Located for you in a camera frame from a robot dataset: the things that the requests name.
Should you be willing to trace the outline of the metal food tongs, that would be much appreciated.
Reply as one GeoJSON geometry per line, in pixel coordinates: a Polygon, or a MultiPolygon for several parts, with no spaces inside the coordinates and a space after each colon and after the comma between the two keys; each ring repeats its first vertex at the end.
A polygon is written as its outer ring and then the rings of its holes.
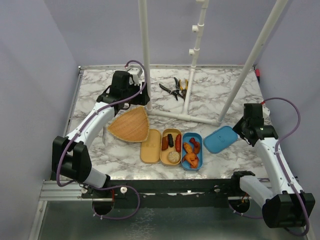
{"type": "Polygon", "coordinates": [[[106,146],[106,132],[107,132],[106,126],[103,126],[103,129],[102,129],[102,143],[105,146],[106,146]]]}

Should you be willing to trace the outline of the orange chicken wing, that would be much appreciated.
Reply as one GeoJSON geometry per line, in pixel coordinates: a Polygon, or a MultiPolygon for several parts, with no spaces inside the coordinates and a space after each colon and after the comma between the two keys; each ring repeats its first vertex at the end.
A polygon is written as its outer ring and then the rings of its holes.
{"type": "Polygon", "coordinates": [[[187,142],[184,142],[183,143],[183,149],[185,150],[185,152],[187,153],[187,154],[190,154],[190,153],[193,153],[194,151],[193,151],[193,147],[189,144],[189,143],[187,143],[187,142]]]}

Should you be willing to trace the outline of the woven bamboo basket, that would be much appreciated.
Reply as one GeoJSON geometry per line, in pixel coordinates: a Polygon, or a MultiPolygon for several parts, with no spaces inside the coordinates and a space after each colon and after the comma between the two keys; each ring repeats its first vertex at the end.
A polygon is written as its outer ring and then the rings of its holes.
{"type": "Polygon", "coordinates": [[[117,117],[107,130],[124,142],[144,142],[150,131],[150,122],[143,106],[133,108],[117,117]]]}

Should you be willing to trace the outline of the white steamed bun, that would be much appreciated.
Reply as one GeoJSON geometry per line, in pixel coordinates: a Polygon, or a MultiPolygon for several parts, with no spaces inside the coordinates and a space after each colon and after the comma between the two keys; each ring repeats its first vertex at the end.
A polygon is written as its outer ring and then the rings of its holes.
{"type": "Polygon", "coordinates": [[[177,164],[180,161],[180,158],[180,153],[177,151],[171,151],[167,156],[167,160],[171,164],[177,164]]]}

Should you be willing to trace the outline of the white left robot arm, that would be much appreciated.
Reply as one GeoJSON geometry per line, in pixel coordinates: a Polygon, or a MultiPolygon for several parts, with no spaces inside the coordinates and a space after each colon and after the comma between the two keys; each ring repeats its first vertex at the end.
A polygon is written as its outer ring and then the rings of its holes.
{"type": "Polygon", "coordinates": [[[148,103],[147,86],[147,82],[139,84],[139,78],[128,71],[114,72],[111,85],[97,97],[93,109],[80,125],[67,136],[57,136],[53,140],[51,169],[57,182],[64,176],[93,186],[94,193],[101,198],[110,193],[110,176],[93,168],[89,148],[125,104],[145,106],[148,103]]]}

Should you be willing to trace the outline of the black sea cucumber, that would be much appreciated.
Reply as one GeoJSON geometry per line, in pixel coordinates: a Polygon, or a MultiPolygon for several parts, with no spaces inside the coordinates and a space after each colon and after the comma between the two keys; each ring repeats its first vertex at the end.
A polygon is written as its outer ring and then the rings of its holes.
{"type": "Polygon", "coordinates": [[[174,140],[173,140],[173,136],[172,136],[172,134],[168,134],[167,135],[167,137],[168,137],[168,145],[172,148],[172,147],[174,147],[174,140]]]}

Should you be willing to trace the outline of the brown fried patty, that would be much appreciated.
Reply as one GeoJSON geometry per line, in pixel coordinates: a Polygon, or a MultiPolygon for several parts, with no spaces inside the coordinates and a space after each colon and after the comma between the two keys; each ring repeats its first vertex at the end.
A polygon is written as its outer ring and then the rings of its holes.
{"type": "Polygon", "coordinates": [[[193,145],[194,145],[193,151],[197,155],[201,150],[201,144],[196,141],[193,145]]]}

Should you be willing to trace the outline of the blue lunch box lid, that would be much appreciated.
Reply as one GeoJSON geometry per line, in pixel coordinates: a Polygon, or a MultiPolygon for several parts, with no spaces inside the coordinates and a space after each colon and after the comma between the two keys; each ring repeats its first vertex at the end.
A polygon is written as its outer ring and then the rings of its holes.
{"type": "Polygon", "coordinates": [[[238,135],[230,126],[223,126],[203,140],[205,148],[212,154],[218,154],[238,140],[238,135]]]}

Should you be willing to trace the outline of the beige lunch box lid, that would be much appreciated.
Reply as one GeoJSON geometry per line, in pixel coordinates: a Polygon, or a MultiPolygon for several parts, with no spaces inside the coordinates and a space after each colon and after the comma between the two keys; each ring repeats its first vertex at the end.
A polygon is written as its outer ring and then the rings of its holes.
{"type": "Polygon", "coordinates": [[[157,129],[150,129],[148,138],[141,143],[140,159],[145,164],[156,164],[160,161],[162,134],[157,129]]]}

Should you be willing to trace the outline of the brown sausage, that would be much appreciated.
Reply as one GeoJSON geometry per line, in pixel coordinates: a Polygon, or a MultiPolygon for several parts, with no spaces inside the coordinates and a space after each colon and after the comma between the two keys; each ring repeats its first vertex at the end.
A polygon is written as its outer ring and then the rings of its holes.
{"type": "Polygon", "coordinates": [[[169,138],[168,136],[164,136],[161,142],[161,150],[165,151],[168,149],[168,147],[169,147],[169,138]]]}

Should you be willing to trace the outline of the orange fried chicken piece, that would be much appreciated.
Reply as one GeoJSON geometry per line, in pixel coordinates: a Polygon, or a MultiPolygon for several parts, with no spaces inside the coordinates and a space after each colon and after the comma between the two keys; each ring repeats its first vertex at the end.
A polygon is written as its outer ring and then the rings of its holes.
{"type": "Polygon", "coordinates": [[[191,161],[191,163],[190,163],[190,168],[191,169],[197,169],[198,166],[199,166],[199,160],[198,159],[191,161]]]}

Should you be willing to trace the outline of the orange fried shrimp piece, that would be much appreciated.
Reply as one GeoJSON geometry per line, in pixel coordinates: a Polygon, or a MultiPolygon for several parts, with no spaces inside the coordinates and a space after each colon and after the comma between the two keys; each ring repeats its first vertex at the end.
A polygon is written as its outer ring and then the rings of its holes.
{"type": "Polygon", "coordinates": [[[193,152],[190,152],[190,153],[187,153],[183,158],[182,158],[182,161],[187,161],[188,163],[192,164],[193,161],[196,161],[198,159],[198,156],[193,153],[193,152]]]}

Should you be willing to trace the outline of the red sausage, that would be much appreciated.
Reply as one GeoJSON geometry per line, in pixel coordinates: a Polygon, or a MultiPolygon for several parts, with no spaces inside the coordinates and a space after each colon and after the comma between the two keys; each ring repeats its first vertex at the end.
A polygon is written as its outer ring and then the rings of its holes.
{"type": "Polygon", "coordinates": [[[181,146],[182,146],[182,135],[178,134],[175,138],[175,150],[180,153],[181,152],[181,146]]]}

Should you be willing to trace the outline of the beige lunch box base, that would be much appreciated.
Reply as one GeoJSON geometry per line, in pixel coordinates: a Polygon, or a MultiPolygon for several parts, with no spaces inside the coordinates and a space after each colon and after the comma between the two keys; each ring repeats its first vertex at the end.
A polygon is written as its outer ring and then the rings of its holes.
{"type": "Polygon", "coordinates": [[[174,152],[176,150],[176,145],[175,145],[175,140],[177,135],[182,135],[181,131],[176,129],[176,128],[167,128],[162,132],[162,137],[167,136],[168,134],[172,135],[172,139],[173,139],[173,147],[168,146],[168,148],[166,150],[162,150],[162,146],[160,147],[160,161],[162,162],[162,164],[164,164],[165,166],[177,166],[181,163],[182,160],[182,151],[179,152],[179,161],[177,161],[176,163],[172,163],[168,160],[168,155],[171,152],[174,152]]]}

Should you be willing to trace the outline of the blue lunch box base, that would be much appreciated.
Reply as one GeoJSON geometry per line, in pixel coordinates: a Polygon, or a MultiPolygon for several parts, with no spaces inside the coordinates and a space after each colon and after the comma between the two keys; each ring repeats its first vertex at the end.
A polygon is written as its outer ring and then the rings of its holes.
{"type": "Polygon", "coordinates": [[[183,135],[182,137],[182,159],[181,159],[181,165],[182,167],[185,169],[185,170],[188,170],[188,171],[198,171],[202,165],[203,165],[203,144],[202,144],[202,137],[198,134],[198,133],[195,133],[195,132],[187,132],[183,135]],[[183,148],[183,143],[184,142],[187,142],[189,143],[192,147],[193,147],[193,150],[194,150],[194,145],[192,143],[189,142],[190,138],[195,138],[195,140],[197,142],[200,143],[201,145],[201,149],[200,149],[200,152],[197,155],[197,158],[199,160],[199,164],[198,164],[198,168],[190,168],[190,163],[187,162],[186,160],[183,161],[183,157],[187,154],[183,148]]]}

